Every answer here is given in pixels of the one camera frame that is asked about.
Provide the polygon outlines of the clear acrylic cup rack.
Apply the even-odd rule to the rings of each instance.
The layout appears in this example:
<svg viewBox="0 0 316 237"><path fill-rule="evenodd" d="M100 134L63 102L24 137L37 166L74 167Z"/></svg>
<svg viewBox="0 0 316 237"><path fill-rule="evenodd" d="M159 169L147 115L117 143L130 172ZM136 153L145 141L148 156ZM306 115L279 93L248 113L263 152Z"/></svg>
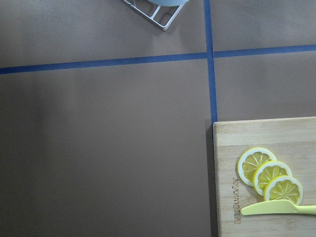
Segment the clear acrylic cup rack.
<svg viewBox="0 0 316 237"><path fill-rule="evenodd" d="M186 4L168 7L156 5L149 2L148 0L122 0L122 2L162 31L166 31L169 28L181 9Z"/></svg>

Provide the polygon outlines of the lemon slice middle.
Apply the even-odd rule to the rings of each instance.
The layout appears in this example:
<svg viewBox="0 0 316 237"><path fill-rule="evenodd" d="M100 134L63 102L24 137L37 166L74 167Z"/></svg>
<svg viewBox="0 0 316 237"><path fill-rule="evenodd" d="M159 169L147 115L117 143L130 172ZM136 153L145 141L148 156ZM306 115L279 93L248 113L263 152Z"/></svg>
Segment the lemon slice middle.
<svg viewBox="0 0 316 237"><path fill-rule="evenodd" d="M289 166L281 161L272 160L262 163L252 177L254 189L260 195L264 195L266 186L275 178L286 175L292 177Z"/></svg>

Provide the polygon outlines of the lemon slice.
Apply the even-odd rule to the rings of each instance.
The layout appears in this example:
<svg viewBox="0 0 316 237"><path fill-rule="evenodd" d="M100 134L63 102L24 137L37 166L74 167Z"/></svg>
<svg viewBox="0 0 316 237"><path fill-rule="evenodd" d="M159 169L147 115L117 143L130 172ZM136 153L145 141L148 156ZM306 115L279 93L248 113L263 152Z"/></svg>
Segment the lemon slice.
<svg viewBox="0 0 316 237"><path fill-rule="evenodd" d="M238 159L238 175L245 184L247 184L250 187L254 187L253 175L257 168L263 163L276 160L276 156L266 148L250 148L247 151L245 151Z"/></svg>
<svg viewBox="0 0 316 237"><path fill-rule="evenodd" d="M264 189L264 201L289 200L300 205L303 200L304 189L294 177L282 175L274 178Z"/></svg>
<svg viewBox="0 0 316 237"><path fill-rule="evenodd" d="M289 166L281 161L272 160L262 163L252 177L254 189L260 195L264 195L266 186L275 178L286 175L292 177Z"/></svg>

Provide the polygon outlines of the lemon slice near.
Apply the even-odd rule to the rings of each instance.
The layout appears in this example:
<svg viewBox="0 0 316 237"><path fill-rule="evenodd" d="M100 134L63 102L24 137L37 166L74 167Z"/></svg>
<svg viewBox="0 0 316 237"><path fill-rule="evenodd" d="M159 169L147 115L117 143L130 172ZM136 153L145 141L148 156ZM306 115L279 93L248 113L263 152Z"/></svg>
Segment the lemon slice near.
<svg viewBox="0 0 316 237"><path fill-rule="evenodd" d="M289 200L300 205L303 200L304 189L294 177L282 175L274 178L264 189L264 201Z"/></svg>

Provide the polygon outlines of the light blue cup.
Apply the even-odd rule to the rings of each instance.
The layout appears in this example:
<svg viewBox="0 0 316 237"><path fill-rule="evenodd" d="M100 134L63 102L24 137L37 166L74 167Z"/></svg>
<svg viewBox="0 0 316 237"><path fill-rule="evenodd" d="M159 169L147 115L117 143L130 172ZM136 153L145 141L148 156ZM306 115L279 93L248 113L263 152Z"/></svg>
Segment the light blue cup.
<svg viewBox="0 0 316 237"><path fill-rule="evenodd" d="M168 7L184 5L188 1L189 0L149 0L149 2L154 3L156 5L168 6Z"/></svg>

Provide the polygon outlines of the bamboo cutting board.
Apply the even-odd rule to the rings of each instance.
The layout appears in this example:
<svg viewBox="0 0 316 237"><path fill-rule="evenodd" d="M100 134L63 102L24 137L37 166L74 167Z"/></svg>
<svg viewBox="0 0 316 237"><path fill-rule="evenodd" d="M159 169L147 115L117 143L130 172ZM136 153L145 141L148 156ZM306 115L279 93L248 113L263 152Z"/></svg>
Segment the bamboo cutting board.
<svg viewBox="0 0 316 237"><path fill-rule="evenodd" d="M248 149L263 147L286 163L302 184L302 205L316 202L316 119L279 118L222 121L213 125L218 233L221 237L313 237L313 215L244 216L240 210L262 201L241 181L237 161Z"/></svg>

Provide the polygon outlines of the lemon slice far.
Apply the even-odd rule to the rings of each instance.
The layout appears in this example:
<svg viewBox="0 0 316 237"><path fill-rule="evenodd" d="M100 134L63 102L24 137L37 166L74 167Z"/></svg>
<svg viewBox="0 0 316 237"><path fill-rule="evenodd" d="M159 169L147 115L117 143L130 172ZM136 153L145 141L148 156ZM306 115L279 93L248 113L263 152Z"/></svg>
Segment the lemon slice far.
<svg viewBox="0 0 316 237"><path fill-rule="evenodd" d="M250 187L254 187L253 175L257 168L263 163L276 160L276 156L266 148L250 148L247 151L245 151L238 159L238 175L245 184L247 184Z"/></svg>

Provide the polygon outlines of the yellow plastic knife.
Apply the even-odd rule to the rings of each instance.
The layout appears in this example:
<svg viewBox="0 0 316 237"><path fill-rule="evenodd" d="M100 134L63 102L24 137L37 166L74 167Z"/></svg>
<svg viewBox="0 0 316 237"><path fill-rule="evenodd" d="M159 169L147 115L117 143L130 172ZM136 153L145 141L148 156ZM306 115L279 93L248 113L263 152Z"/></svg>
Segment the yellow plastic knife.
<svg viewBox="0 0 316 237"><path fill-rule="evenodd" d="M304 214L315 215L315 205L296 205L289 200L263 201L241 209L242 215L259 214Z"/></svg>

